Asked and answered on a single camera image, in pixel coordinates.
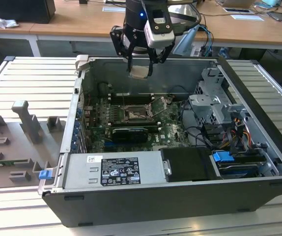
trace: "computer case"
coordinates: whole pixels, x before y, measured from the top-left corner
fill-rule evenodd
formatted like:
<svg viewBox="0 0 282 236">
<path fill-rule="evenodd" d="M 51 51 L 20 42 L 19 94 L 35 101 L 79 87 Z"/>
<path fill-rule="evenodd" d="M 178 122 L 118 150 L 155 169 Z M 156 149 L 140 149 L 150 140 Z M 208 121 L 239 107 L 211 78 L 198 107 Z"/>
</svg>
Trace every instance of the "computer case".
<svg viewBox="0 0 282 236">
<path fill-rule="evenodd" d="M 54 0 L 0 0 L 0 18 L 48 24 L 55 14 Z"/>
</svg>

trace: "power supply label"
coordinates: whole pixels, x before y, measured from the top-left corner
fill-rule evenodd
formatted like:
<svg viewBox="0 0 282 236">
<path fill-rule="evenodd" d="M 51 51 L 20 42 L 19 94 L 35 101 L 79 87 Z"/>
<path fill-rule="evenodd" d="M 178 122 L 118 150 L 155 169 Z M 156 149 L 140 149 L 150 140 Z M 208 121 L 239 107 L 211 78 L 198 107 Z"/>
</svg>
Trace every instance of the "power supply label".
<svg viewBox="0 0 282 236">
<path fill-rule="evenodd" d="M 101 185 L 123 185 L 141 183 L 137 157 L 102 159 Z"/>
</svg>

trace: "floor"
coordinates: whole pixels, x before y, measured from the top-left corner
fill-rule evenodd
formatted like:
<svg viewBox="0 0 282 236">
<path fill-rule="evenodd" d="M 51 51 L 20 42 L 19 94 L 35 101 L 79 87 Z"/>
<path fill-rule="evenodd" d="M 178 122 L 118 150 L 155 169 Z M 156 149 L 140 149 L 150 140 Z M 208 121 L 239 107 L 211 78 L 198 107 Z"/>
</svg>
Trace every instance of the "floor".
<svg viewBox="0 0 282 236">
<path fill-rule="evenodd" d="M 77 42 L 77 53 L 72 52 L 71 45 L 67 41 L 43 40 L 38 44 L 43 57 L 75 57 L 78 54 L 115 56 L 113 45 L 105 42 Z M 233 48 L 230 54 L 233 59 L 238 59 L 240 49 Z M 0 64 L 5 56 L 31 57 L 32 51 L 26 40 L 0 39 Z M 259 62 L 274 79 L 278 82 L 282 80 L 282 51 L 266 51 Z"/>
</svg>

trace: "white paper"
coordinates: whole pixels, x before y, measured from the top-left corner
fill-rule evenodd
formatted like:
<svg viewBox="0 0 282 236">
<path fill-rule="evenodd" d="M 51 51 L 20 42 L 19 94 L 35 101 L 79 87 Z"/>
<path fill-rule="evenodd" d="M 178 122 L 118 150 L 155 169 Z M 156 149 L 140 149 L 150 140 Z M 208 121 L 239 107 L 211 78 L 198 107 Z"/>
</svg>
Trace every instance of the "white paper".
<svg viewBox="0 0 282 236">
<path fill-rule="evenodd" d="M 0 28 L 11 28 L 11 27 L 17 27 L 19 24 L 15 20 L 4 20 L 0 18 Z"/>
<path fill-rule="evenodd" d="M 250 15 L 231 15 L 232 18 L 235 20 L 248 20 L 248 21 L 264 21 L 261 17 L 259 16 L 250 16 Z"/>
<path fill-rule="evenodd" d="M 86 162 L 102 162 L 103 156 L 87 156 Z"/>
</svg>

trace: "table leg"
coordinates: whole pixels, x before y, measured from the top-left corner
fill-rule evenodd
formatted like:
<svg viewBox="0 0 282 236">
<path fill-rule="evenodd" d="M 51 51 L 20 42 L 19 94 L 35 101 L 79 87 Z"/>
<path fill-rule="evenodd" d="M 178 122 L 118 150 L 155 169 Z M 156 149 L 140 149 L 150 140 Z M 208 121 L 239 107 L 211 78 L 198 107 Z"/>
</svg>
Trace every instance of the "table leg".
<svg viewBox="0 0 282 236">
<path fill-rule="evenodd" d="M 76 42 L 75 41 L 70 41 L 70 44 L 71 44 L 72 52 L 76 53 L 78 51 L 77 50 Z"/>
<path fill-rule="evenodd" d="M 32 52 L 33 52 L 33 56 L 34 57 L 41 57 L 41 53 L 39 52 L 39 48 L 37 45 L 37 37 L 36 35 L 30 35 L 27 38 L 29 45 L 31 46 Z"/>
</svg>

